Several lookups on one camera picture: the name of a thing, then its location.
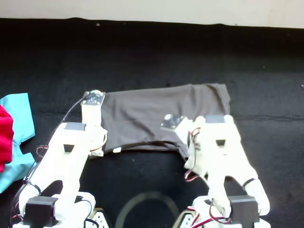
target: robotic arm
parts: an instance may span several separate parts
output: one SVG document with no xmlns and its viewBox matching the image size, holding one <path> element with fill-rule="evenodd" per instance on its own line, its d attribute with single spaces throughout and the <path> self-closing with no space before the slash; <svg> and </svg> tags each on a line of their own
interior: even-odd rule
<svg viewBox="0 0 304 228">
<path fill-rule="evenodd" d="M 19 205 L 19 216 L 23 220 L 10 228 L 83 228 L 84 222 L 86 228 L 110 227 L 104 213 L 94 210 L 94 196 L 79 192 L 79 179 L 88 156 L 104 154 L 102 146 L 107 136 L 101 127 L 104 97 L 105 93 L 97 90 L 86 92 L 79 100 L 82 122 L 63 119 L 57 127 L 45 156 L 17 194 L 19 204 L 13 201 L 13 210 Z M 183 217 L 174 227 L 270 227 L 259 218 L 269 212 L 267 195 L 248 162 L 230 115 L 200 116 L 194 122 L 186 117 L 167 115 L 162 127 L 175 131 L 188 145 L 187 175 L 197 174 L 209 187 L 207 196 L 193 201 L 190 210 L 195 213 L 190 214 L 191 218 Z M 226 176 L 233 177 L 248 195 L 228 197 L 224 188 Z"/>
<path fill-rule="evenodd" d="M 208 220 L 211 215 L 229 219 L 226 224 L 213 222 L 204 227 L 270 227 L 259 219 L 259 215 L 268 214 L 269 200 L 257 172 L 246 157 L 231 115 L 199 116 L 193 122 L 169 114 L 162 127 L 175 131 L 188 144 L 189 158 L 184 167 L 189 170 L 188 174 L 196 173 L 209 187 L 207 196 L 198 197 L 193 202 L 200 220 Z M 233 177 L 248 196 L 228 197 L 224 188 L 227 176 Z"/>
<path fill-rule="evenodd" d="M 82 228 L 86 218 L 93 216 L 95 198 L 79 192 L 79 179 L 89 155 L 103 156 L 107 131 L 101 127 L 100 109 L 104 97 L 97 90 L 86 92 L 80 100 L 82 123 L 61 122 L 57 127 L 45 156 L 22 188 L 23 221 L 13 228 Z"/>
</svg>

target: folded shirt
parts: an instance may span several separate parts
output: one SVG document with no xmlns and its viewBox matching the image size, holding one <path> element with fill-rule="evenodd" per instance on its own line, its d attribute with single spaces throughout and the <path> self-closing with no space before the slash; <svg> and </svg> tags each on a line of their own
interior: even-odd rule
<svg viewBox="0 0 304 228">
<path fill-rule="evenodd" d="M 102 126 L 108 131 L 105 153 L 113 149 L 179 151 L 188 149 L 175 133 L 161 129 L 166 114 L 195 120 L 202 115 L 230 114 L 224 84 L 182 85 L 169 88 L 112 92 L 101 107 Z"/>
<path fill-rule="evenodd" d="M 12 162 L 5 164 L 4 172 L 0 173 L 0 193 L 12 182 L 23 179 L 34 163 L 31 153 L 23 154 L 20 144 L 35 135 L 32 112 L 28 94 L 11 94 L 0 99 L 6 111 L 13 118 Z"/>
<path fill-rule="evenodd" d="M 0 105 L 0 172 L 4 171 L 4 164 L 12 161 L 13 118 Z"/>
</svg>

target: electrical wire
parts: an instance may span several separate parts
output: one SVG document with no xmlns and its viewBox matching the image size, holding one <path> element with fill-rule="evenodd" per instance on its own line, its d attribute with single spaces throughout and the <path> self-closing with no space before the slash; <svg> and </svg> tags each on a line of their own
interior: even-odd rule
<svg viewBox="0 0 304 228">
<path fill-rule="evenodd" d="M 195 211 L 195 208 L 193 206 L 189 206 L 189 207 L 187 207 L 187 209 L 191 210 L 191 211 Z M 225 222 L 221 222 L 220 219 L 226 219 L 226 218 L 225 217 L 214 217 L 214 216 L 212 216 L 212 214 L 210 212 L 211 212 L 211 209 L 209 210 L 209 214 L 210 214 L 209 219 L 207 219 L 205 221 L 202 221 L 202 222 L 199 222 L 199 223 L 195 223 L 198 220 L 198 218 L 200 217 L 200 214 L 197 213 L 195 215 L 195 217 L 193 218 L 192 223 L 190 224 L 189 228 L 197 228 L 197 227 L 200 227 L 200 226 L 202 226 L 202 225 L 204 225 L 208 222 L 212 222 L 212 221 L 216 221 L 216 222 L 219 222 L 219 223 L 222 223 L 222 224 L 227 224 L 227 223 L 230 222 L 230 220 L 227 220 Z"/>
<path fill-rule="evenodd" d="M 38 146 L 38 147 L 36 148 L 36 154 L 37 154 L 39 157 L 42 157 L 42 158 L 43 158 L 43 156 L 42 156 L 40 153 L 38 153 L 39 149 L 48 149 L 48 146 L 46 146 L 46 145 L 40 145 L 40 146 Z"/>
<path fill-rule="evenodd" d="M 192 220 L 192 222 L 191 222 L 191 225 L 190 225 L 190 226 L 193 226 L 193 225 L 194 225 L 194 223 L 196 222 L 196 220 L 198 220 L 199 216 L 200 216 L 200 214 L 199 214 L 199 213 L 197 213 L 197 214 L 195 215 L 195 217 L 193 218 L 193 220 Z"/>
<path fill-rule="evenodd" d="M 99 228 L 99 224 L 98 224 L 96 221 L 94 221 L 94 220 L 92 220 L 92 219 L 89 219 L 89 218 L 85 219 L 85 222 L 86 222 L 86 221 L 95 224 L 95 225 L 97 226 L 97 228 Z"/>
<path fill-rule="evenodd" d="M 82 102 L 83 100 L 85 100 L 86 98 L 88 98 L 90 96 L 90 93 L 86 93 L 84 94 L 76 103 L 74 103 L 72 105 L 72 107 L 67 111 L 67 113 L 65 114 L 65 116 L 63 117 L 63 119 L 60 121 L 60 123 L 57 125 L 57 127 L 52 131 L 52 133 L 50 134 L 46 145 L 48 145 L 48 143 L 50 142 L 54 132 L 57 130 L 57 128 L 66 120 L 66 118 L 68 117 L 68 115 L 70 114 L 70 112 L 76 107 L 76 105 L 78 105 L 80 102 Z M 20 189 L 17 191 L 16 195 L 14 196 L 11 204 L 10 204 L 10 213 L 9 213 L 9 218 L 8 218 L 8 224 L 9 224 L 9 228 L 12 228 L 12 214 L 13 211 L 16 209 L 16 206 L 19 202 L 19 195 L 20 193 L 24 190 L 25 186 L 29 183 L 29 180 L 31 179 L 31 177 L 33 176 L 34 172 L 36 171 L 37 167 L 39 166 L 40 163 L 37 163 L 35 166 L 36 162 L 33 162 L 33 164 L 31 165 L 30 169 L 28 170 L 28 173 L 25 175 L 24 178 L 24 183 L 23 185 L 20 187 Z"/>
<path fill-rule="evenodd" d="M 86 202 L 88 202 L 88 203 L 90 204 L 90 206 L 91 206 L 90 212 L 89 212 L 89 214 L 87 215 L 87 217 L 86 217 L 86 219 L 85 219 L 85 221 L 84 221 L 84 228 L 86 228 L 86 220 L 89 218 L 89 216 L 90 216 L 90 214 L 91 214 L 91 212 L 92 212 L 93 206 L 92 206 L 91 202 L 88 201 L 88 200 L 86 200 L 86 199 L 82 199 L 81 201 L 86 201 Z"/>
<path fill-rule="evenodd" d="M 218 223 L 221 223 L 221 224 L 228 224 L 228 223 L 230 223 L 231 222 L 231 220 L 230 220 L 230 218 L 225 218 L 225 217 L 214 217 L 213 215 L 212 215 L 212 213 L 211 213 L 211 207 L 213 206 L 213 201 L 211 202 L 211 204 L 210 204 L 210 208 L 209 208 L 209 215 L 210 215 L 210 217 L 214 220 L 214 221 L 216 221 L 216 222 L 218 222 Z"/>
<path fill-rule="evenodd" d="M 200 150 L 200 145 L 198 143 L 196 143 L 196 137 L 198 136 L 199 133 L 200 133 L 200 127 L 195 128 L 191 132 L 191 140 L 192 140 L 192 142 L 194 144 L 194 162 L 193 162 L 192 168 L 189 169 L 187 172 L 185 172 L 184 179 L 185 179 L 186 182 L 191 182 L 191 181 L 197 179 L 198 177 L 200 177 L 199 175 L 194 175 L 192 178 L 188 178 L 188 176 L 193 172 L 193 169 L 195 167 L 196 152 L 197 152 L 197 150 Z"/>
</svg>

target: gray t-shirt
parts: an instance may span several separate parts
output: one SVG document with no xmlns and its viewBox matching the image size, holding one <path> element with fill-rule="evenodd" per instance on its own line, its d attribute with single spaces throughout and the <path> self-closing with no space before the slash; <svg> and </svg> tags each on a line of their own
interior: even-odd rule
<svg viewBox="0 0 304 228">
<path fill-rule="evenodd" d="M 175 133 L 161 129 L 166 114 L 197 116 L 230 113 L 230 97 L 221 84 L 182 85 L 169 88 L 112 92 L 101 108 L 102 126 L 108 130 L 104 151 L 176 150 L 188 157 L 187 146 Z"/>
</svg>

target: black fabric surface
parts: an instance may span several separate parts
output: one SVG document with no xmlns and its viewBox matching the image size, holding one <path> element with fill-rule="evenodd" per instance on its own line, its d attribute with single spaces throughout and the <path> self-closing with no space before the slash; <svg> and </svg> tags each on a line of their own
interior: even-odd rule
<svg viewBox="0 0 304 228">
<path fill-rule="evenodd" d="M 28 92 L 34 152 L 85 90 L 107 92 L 184 84 L 224 83 L 242 143 L 271 203 L 275 228 L 302 228 L 304 208 L 304 31 L 166 23 L 0 20 L 0 96 Z M 80 120 L 80 108 L 69 118 Z M 109 219 L 132 197 L 159 191 L 181 211 L 204 184 L 183 180 L 172 153 L 128 152 L 88 161 L 81 190 L 95 195 Z M 0 227 L 20 182 L 0 195 Z M 239 189 L 227 183 L 228 192 Z M 130 212 L 124 227 L 171 227 L 160 201 Z"/>
</svg>

